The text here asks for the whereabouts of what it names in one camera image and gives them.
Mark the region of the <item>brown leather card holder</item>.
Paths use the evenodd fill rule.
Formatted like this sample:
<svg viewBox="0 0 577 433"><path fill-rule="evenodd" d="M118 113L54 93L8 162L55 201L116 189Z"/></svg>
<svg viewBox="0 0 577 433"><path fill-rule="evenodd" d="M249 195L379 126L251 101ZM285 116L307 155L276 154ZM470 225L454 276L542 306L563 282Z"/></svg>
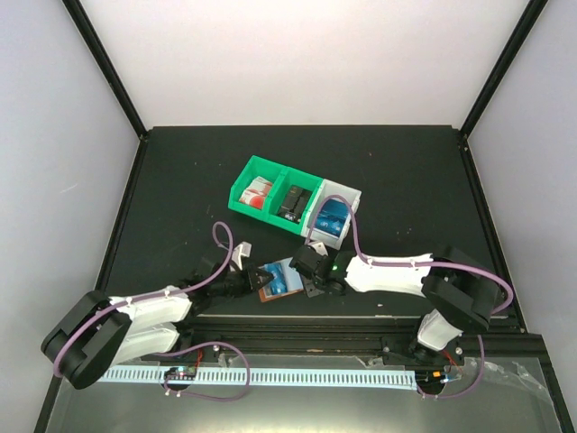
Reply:
<svg viewBox="0 0 577 433"><path fill-rule="evenodd" d="M304 290L301 275L291 268L292 258L285 258L273 263L266 263L261 268L273 276L272 281L259 289L261 302L272 301L293 295Z"/></svg>

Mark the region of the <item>blue card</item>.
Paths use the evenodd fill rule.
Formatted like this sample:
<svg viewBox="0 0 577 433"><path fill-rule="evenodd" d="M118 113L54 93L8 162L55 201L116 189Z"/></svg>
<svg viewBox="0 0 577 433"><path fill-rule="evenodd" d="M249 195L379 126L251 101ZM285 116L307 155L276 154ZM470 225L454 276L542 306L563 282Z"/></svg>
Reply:
<svg viewBox="0 0 577 433"><path fill-rule="evenodd" d="M267 263L263 266L263 270L273 276L272 280L264 287L266 297L283 295L289 291L285 274L280 263Z"/></svg>

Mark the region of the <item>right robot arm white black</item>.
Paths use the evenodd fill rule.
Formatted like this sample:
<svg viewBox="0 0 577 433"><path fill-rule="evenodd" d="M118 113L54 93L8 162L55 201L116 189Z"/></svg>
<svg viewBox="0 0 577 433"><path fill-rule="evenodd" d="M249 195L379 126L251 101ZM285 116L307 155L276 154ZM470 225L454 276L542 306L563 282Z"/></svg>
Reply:
<svg viewBox="0 0 577 433"><path fill-rule="evenodd" d="M432 310L419 322L406 342L385 340L393 362L439 365L444 350L464 334L480 335L490 327L500 285L494 275L470 263L464 255L446 248L440 255L374 257L341 252L331 257L320 246L302 246L289 267L325 293L387 292L427 299Z"/></svg>

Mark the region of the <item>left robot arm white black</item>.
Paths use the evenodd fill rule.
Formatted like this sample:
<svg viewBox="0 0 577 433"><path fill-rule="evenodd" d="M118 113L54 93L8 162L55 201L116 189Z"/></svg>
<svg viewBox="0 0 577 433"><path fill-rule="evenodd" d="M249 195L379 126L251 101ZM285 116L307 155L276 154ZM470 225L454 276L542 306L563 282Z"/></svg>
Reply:
<svg viewBox="0 0 577 433"><path fill-rule="evenodd" d="M247 258L230 264L204 260L189 276L134 297L85 294L49 332L41 352L77 390L96 383L109 368L146 355L187 358L192 335L178 328L216 298L239 298L273 281L274 274Z"/></svg>

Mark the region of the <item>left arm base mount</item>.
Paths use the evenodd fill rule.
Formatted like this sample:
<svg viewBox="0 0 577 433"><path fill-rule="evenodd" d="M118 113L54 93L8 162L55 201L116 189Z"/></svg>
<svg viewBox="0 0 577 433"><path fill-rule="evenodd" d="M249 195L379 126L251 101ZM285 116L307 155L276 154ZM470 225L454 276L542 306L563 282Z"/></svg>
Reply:
<svg viewBox="0 0 577 433"><path fill-rule="evenodd" d="M143 361L182 361L193 363L197 359L201 362L215 362L218 356L225 351L221 346L224 341L222 334L214 332L195 333L181 335L175 345L167 352L161 354L145 355Z"/></svg>

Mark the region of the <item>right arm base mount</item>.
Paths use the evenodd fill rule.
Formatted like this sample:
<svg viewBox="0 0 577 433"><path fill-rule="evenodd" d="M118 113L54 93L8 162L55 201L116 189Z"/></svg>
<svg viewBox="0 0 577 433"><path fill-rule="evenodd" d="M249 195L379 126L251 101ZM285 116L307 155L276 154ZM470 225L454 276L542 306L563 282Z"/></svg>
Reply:
<svg viewBox="0 0 577 433"><path fill-rule="evenodd" d="M403 365L405 367L440 368L455 362L462 366L463 355L459 355L459 338L436 351L417 342L410 334L385 334L380 338L381 356L385 364Z"/></svg>

